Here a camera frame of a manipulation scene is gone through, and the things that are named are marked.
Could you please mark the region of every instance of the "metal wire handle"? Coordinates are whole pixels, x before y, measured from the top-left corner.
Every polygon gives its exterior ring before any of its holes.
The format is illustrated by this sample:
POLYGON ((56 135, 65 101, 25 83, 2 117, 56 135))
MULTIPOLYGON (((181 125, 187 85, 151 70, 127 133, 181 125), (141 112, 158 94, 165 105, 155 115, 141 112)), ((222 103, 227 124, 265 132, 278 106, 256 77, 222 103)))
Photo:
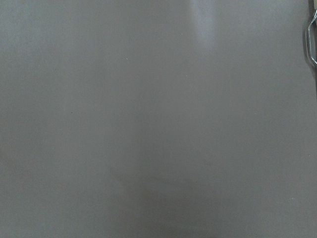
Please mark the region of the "metal wire handle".
POLYGON ((306 31, 306 41, 307 41, 307 52, 308 52, 308 58, 310 59, 311 63, 317 67, 317 60, 314 58, 312 54, 312 47, 313 44, 315 43, 315 37, 313 36, 312 28, 313 24, 315 23, 317 19, 317 10, 314 12, 314 17, 312 18, 310 24, 308 25, 307 31, 306 31))

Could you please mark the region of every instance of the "gray surface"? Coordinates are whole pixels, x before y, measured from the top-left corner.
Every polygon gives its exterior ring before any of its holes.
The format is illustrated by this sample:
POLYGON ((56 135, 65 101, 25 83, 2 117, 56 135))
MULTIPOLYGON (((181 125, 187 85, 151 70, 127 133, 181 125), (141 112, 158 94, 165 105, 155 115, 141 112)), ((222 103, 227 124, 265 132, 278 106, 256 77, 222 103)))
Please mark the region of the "gray surface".
POLYGON ((0 237, 316 237, 309 15, 2 0, 0 237))

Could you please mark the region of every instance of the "smooth gray surface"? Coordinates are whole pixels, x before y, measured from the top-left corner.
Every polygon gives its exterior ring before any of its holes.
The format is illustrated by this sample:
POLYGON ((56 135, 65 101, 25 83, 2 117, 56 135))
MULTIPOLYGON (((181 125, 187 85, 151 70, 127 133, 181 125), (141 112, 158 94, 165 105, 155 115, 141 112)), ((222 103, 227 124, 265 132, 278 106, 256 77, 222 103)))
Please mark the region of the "smooth gray surface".
POLYGON ((2 0, 1 238, 313 238, 308 1, 2 0))

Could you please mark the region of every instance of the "gray metal panel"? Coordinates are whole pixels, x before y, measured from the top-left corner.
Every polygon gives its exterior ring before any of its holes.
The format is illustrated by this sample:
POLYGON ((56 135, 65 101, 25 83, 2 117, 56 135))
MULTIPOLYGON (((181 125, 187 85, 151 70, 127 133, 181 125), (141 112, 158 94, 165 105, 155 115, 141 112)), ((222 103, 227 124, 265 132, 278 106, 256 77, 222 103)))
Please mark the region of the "gray metal panel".
POLYGON ((308 5, 1 1, 0 237, 316 237, 308 5))

